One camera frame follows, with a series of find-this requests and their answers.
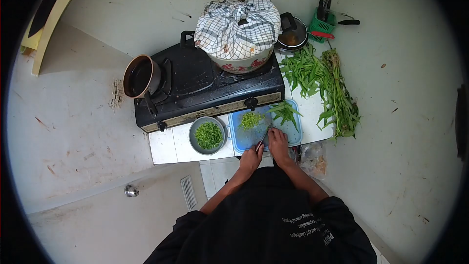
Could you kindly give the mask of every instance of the gray bowl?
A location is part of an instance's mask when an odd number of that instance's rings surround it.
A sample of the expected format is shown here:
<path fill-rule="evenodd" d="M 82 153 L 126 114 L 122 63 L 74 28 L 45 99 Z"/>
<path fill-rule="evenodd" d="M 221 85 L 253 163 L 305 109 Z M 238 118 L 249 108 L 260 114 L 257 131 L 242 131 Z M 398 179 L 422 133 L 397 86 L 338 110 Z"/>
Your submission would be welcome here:
<path fill-rule="evenodd" d="M 212 149 L 203 149 L 202 147 L 199 146 L 199 144 L 197 143 L 197 139 L 196 139 L 196 130 L 199 128 L 199 126 L 201 124 L 203 124 L 204 122 L 213 122 L 214 124 L 216 124 L 219 128 L 220 128 L 220 131 L 221 131 L 221 135 L 222 135 L 222 138 L 223 140 L 220 142 L 220 144 L 218 144 L 217 147 L 215 148 L 212 148 Z M 194 148 L 194 150 L 196 150 L 198 153 L 202 154 L 202 155 L 212 155 L 212 154 L 215 154 L 217 153 L 221 147 L 223 147 L 223 145 L 225 145 L 225 142 L 226 142 L 226 134 L 225 134 L 225 129 L 223 128 L 223 126 L 221 125 L 220 121 L 218 121 L 217 119 L 214 119 L 213 117 L 210 117 L 210 116 L 203 116 L 201 118 L 197 118 L 193 123 L 192 123 L 192 126 L 191 128 L 189 129 L 189 141 L 191 141 L 191 146 L 192 148 Z"/>

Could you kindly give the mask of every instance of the cutting board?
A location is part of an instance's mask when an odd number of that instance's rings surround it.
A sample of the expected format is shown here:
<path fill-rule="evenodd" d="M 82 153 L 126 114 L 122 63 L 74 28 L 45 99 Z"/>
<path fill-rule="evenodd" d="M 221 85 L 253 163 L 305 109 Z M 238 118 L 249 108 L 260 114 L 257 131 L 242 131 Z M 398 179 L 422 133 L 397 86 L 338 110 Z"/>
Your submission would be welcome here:
<path fill-rule="evenodd" d="M 293 107 L 298 112 L 300 112 L 298 110 L 298 104 L 296 104 L 296 102 L 293 99 L 286 99 L 285 101 L 287 101 L 291 105 L 291 107 Z M 250 109 L 228 114 L 228 122 L 229 122 L 228 127 L 231 133 L 231 137 L 229 137 L 229 139 L 232 140 L 233 148 L 237 152 L 243 153 L 244 150 L 251 148 L 253 145 L 257 144 L 257 142 L 260 141 L 264 133 L 266 133 L 267 126 L 269 126 L 272 119 L 275 117 L 274 112 L 266 113 L 270 108 L 271 108 L 270 105 L 266 105 L 266 106 L 257 107 L 253 111 L 254 113 L 257 113 L 257 114 L 261 114 L 261 115 L 264 114 L 265 117 L 259 122 L 257 126 L 249 130 L 243 129 L 243 126 L 241 125 L 241 120 L 243 119 L 244 114 L 251 112 Z M 289 147 L 299 145 L 301 143 L 301 140 L 303 139 L 303 132 L 301 129 L 300 117 L 296 113 L 293 113 L 293 117 L 296 121 L 296 126 L 298 127 L 298 131 L 296 130 L 295 125 L 291 121 L 286 121 L 283 125 L 280 125 L 280 123 L 282 123 L 281 117 L 278 118 L 277 120 L 274 120 L 272 123 L 272 127 L 276 127 L 288 135 Z M 267 136 L 264 138 L 264 144 L 265 144 L 264 151 L 268 151 L 269 139 Z"/>

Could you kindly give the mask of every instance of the chopped vegetables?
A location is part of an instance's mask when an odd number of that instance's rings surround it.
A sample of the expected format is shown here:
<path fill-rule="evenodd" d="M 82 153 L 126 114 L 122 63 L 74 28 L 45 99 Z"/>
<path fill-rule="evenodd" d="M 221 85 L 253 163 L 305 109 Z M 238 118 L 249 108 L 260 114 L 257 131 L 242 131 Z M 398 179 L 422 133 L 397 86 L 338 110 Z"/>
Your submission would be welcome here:
<path fill-rule="evenodd" d="M 263 119 L 264 117 L 265 116 L 259 113 L 245 113 L 243 115 L 243 119 L 241 120 L 241 126 L 243 127 L 243 130 L 252 129 L 253 127 L 257 126 L 259 124 L 259 121 L 261 121 L 261 119 Z"/>
<path fill-rule="evenodd" d="M 282 122 L 280 123 L 281 126 L 283 126 L 285 121 L 290 120 L 295 125 L 296 131 L 299 132 L 298 127 L 296 126 L 296 120 L 293 117 L 293 113 L 296 113 L 298 115 L 301 115 L 301 114 L 298 111 L 296 111 L 293 107 L 291 107 L 291 105 L 287 101 L 283 100 L 282 102 L 279 102 L 277 105 L 272 105 L 272 108 L 269 109 L 266 113 L 268 112 L 272 112 L 275 114 L 275 117 L 273 118 L 273 120 L 276 120 L 279 117 L 283 118 Z"/>
<path fill-rule="evenodd" d="M 324 126 L 318 125 L 321 130 L 335 123 L 333 138 L 355 137 L 355 126 L 360 121 L 360 116 L 356 102 L 353 102 L 345 88 L 337 51 L 328 50 L 322 54 L 321 59 L 314 56 L 313 51 L 312 45 L 306 45 L 293 57 L 285 58 L 281 63 L 284 67 L 280 70 L 285 73 L 292 91 L 300 85 L 301 97 L 320 93 L 324 101 L 324 112 L 316 125 L 324 120 Z"/>
<path fill-rule="evenodd" d="M 223 140 L 220 128 L 213 122 L 204 122 L 196 130 L 197 144 L 203 149 L 217 147 Z"/>

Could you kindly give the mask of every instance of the floral ceramic pot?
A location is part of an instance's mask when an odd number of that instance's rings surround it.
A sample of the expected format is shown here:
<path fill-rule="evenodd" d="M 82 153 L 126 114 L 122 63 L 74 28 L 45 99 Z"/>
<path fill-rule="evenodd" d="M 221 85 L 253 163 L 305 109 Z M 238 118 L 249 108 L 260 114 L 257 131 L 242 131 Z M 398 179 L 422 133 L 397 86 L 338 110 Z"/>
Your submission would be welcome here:
<path fill-rule="evenodd" d="M 269 60 L 269 57 L 272 55 L 273 45 L 270 49 L 264 50 L 261 53 L 251 56 L 244 59 L 237 60 L 227 60 L 214 57 L 210 54 L 207 54 L 211 60 L 213 60 L 216 65 L 218 65 L 222 70 L 229 73 L 251 73 L 256 69 L 260 68 L 264 63 Z"/>

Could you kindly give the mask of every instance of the hand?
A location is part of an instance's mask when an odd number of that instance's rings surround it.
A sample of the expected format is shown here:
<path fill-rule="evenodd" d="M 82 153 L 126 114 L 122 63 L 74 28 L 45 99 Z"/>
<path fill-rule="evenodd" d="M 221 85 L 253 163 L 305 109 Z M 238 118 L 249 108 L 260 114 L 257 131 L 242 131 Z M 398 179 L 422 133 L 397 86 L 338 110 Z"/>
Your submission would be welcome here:
<path fill-rule="evenodd" d="M 288 136 L 278 128 L 271 128 L 268 132 L 269 135 L 269 150 L 273 159 L 277 162 L 278 166 L 283 168 L 292 162 L 288 155 Z"/>
<path fill-rule="evenodd" d="M 249 150 L 244 151 L 239 162 L 239 169 L 234 174 L 233 178 L 235 178 L 235 180 L 237 180 L 239 183 L 244 183 L 247 181 L 254 173 L 254 171 L 259 167 L 259 164 L 262 161 L 263 151 L 264 145 L 259 147 L 257 153 L 255 146 L 252 146 Z"/>

